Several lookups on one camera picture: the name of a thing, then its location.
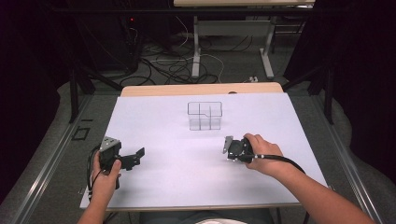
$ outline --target black curtain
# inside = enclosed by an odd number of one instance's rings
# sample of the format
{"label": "black curtain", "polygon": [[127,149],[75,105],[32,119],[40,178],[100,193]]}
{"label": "black curtain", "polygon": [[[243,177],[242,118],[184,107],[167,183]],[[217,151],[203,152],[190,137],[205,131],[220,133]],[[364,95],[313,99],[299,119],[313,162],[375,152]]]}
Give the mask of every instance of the black curtain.
{"label": "black curtain", "polygon": [[68,75],[36,1],[2,1],[0,32],[2,202],[52,123]]}
{"label": "black curtain", "polygon": [[[396,183],[396,3],[318,0],[315,8],[348,12],[309,18],[285,78],[293,81],[317,65],[333,66],[334,98],[352,125],[351,150]],[[311,94],[324,88],[325,73],[309,78]]]}

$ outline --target white tabletop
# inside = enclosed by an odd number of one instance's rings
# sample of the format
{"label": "white tabletop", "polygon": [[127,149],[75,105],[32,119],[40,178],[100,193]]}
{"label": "white tabletop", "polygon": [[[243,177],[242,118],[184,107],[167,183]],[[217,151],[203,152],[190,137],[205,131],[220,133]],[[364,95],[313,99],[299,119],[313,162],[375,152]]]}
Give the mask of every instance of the white tabletop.
{"label": "white tabletop", "polygon": [[174,0],[176,7],[302,6],[315,0]]}
{"label": "white tabletop", "polygon": [[[191,131],[189,102],[222,102],[221,129]],[[144,147],[132,171],[121,170],[108,210],[152,211],[299,204],[270,176],[222,154],[224,137],[259,133],[324,186],[326,181],[286,93],[120,97],[106,135],[121,156]],[[88,206],[87,194],[81,208]]]}

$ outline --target human arm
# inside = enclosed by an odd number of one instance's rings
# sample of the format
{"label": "human arm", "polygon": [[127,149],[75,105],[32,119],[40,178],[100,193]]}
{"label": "human arm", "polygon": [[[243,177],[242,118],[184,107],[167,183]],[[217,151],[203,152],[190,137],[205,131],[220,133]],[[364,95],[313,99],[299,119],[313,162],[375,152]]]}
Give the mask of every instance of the human arm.
{"label": "human arm", "polygon": [[87,209],[82,214],[78,224],[103,223],[105,212],[116,188],[116,179],[119,176],[121,161],[115,160],[110,174],[102,172],[99,164],[99,152],[93,159],[92,198]]}
{"label": "human arm", "polygon": [[[278,145],[259,134],[245,134],[255,154],[283,156]],[[272,176],[284,185],[317,223],[374,223],[357,206],[283,161],[253,160],[247,168]]]}

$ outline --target human hand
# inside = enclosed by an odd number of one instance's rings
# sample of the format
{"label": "human hand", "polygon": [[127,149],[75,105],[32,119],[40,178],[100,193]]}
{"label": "human hand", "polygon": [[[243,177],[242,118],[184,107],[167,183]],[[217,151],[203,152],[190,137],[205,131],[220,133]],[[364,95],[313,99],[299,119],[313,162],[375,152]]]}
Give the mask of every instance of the human hand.
{"label": "human hand", "polygon": [[[254,154],[283,156],[277,144],[267,142],[259,134],[246,133],[244,137],[250,142]],[[274,176],[276,171],[284,164],[285,162],[283,161],[253,159],[251,163],[246,163],[246,167],[265,175]]]}
{"label": "human hand", "polygon": [[100,168],[99,154],[99,151],[96,152],[93,159],[91,203],[107,206],[116,188],[116,180],[120,176],[121,161],[115,160],[111,172],[104,173]]}

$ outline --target metal stand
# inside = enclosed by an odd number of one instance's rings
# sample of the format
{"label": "metal stand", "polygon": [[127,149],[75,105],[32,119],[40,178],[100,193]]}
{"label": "metal stand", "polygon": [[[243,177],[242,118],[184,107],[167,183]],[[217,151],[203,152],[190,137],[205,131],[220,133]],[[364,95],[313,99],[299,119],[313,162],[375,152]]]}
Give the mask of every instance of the metal stand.
{"label": "metal stand", "polygon": [[199,47],[199,35],[258,35],[265,36],[264,49],[260,49],[262,64],[265,74],[269,79],[274,78],[274,72],[268,58],[272,38],[276,26],[276,17],[270,21],[198,21],[194,16],[194,59],[192,65],[192,77],[199,76],[201,49]]}

